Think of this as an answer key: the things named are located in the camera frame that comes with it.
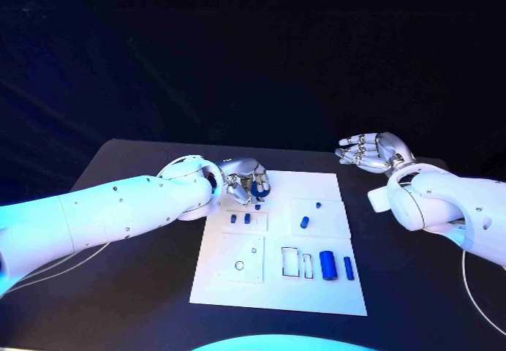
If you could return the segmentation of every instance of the dark curtain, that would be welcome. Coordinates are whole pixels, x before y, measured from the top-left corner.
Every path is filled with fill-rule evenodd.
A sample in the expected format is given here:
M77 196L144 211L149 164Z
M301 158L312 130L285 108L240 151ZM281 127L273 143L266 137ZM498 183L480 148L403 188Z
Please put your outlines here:
M1 203L66 192L110 138L332 152L387 131L458 175L506 179L500 12L0 6Z

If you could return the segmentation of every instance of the blue cylinder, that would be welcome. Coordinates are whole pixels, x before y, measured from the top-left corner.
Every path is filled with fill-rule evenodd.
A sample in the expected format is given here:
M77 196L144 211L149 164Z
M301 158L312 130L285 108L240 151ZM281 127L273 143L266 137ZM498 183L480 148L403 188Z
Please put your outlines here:
M334 261L334 254L331 253L331 251L319 252L319 264L321 264L322 280L335 280L337 279L335 261Z
M302 222L299 223L299 227L305 229L308 227L308 217L302 218Z
M345 277L347 280L354 280L353 277L353 268L351 268L351 260L348 257L344 257L344 267L345 267Z

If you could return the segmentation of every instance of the black table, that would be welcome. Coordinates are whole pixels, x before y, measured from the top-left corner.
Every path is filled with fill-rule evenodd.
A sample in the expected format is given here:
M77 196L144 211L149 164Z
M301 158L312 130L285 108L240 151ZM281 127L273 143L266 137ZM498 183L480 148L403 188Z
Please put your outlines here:
M112 243L69 273L7 294L0 299L0 346L190 350L236 336L285 333L383 350L506 347L464 292L459 248L439 235L403 230L390 212L373 212L366 192L386 178L341 166L332 153L110 140L72 190L154 175L187 154L210 161L246 156L269 170L337 174L369 316L190 304L206 223L198 219ZM419 161L445 166L438 159ZM79 253L60 269L95 250ZM482 296L485 313L501 319L504 272L472 255L468 283Z

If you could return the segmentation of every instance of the white paper sheet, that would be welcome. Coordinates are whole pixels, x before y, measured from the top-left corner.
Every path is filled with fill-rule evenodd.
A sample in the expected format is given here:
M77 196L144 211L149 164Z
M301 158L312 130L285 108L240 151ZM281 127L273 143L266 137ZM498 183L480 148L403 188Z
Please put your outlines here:
M206 219L190 302L366 316L335 174L268 171L268 180L272 190L259 211L253 205L245 207L223 197L220 212ZM252 226L243 224L245 213L250 213ZM230 214L236 214L237 226L229 223ZM309 218L304 230L302 216ZM233 241L226 254L223 238ZM253 247L260 238L262 250ZM282 276L281 247L298 249L298 278ZM252 249L263 255L260 268ZM321 277L321 251L334 254L338 277L334 281ZM302 254L311 255L312 279L304 278ZM354 280L347 280L344 257L351 259ZM237 261L243 270L233 275L229 269Z

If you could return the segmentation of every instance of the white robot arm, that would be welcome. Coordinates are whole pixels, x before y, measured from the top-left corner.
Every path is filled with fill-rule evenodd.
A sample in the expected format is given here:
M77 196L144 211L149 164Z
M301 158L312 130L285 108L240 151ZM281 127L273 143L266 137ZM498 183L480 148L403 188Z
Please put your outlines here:
M41 265L92 246L211 214L221 194L243 205L269 193L255 159L175 159L142 175L0 207L0 296Z
M387 184L369 192L376 212L392 210L407 230L443 235L467 252L506 266L506 184L459 178L416 163L406 144L390 133L341 139L341 164L384 173Z

